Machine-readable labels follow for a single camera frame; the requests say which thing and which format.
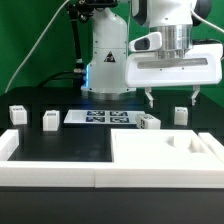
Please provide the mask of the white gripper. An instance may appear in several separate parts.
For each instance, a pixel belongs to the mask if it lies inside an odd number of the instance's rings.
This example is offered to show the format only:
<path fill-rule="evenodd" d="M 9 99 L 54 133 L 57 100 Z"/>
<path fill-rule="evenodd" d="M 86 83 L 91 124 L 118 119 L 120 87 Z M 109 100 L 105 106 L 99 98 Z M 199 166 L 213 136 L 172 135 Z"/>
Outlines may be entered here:
<path fill-rule="evenodd" d="M 196 104 L 200 85 L 217 84 L 222 79 L 221 44 L 194 45 L 184 58 L 161 59 L 156 52 L 131 54 L 126 63 L 128 87 L 147 87 L 145 95 L 151 108 L 151 87 L 193 86 L 191 105 Z"/>

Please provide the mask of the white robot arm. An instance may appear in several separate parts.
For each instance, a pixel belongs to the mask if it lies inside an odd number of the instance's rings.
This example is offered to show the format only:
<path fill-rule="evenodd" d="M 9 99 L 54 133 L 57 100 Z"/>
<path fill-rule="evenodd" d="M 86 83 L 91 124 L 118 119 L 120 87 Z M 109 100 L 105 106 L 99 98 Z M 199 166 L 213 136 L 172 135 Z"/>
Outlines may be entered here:
<path fill-rule="evenodd" d="M 128 40 L 126 22 L 111 9 L 131 3 L 136 22 L 149 33 Z M 93 57 L 82 91 L 99 99 L 117 99 L 143 88 L 217 84 L 222 79 L 220 43 L 193 44 L 191 29 L 199 0 L 79 0 L 93 19 Z"/>

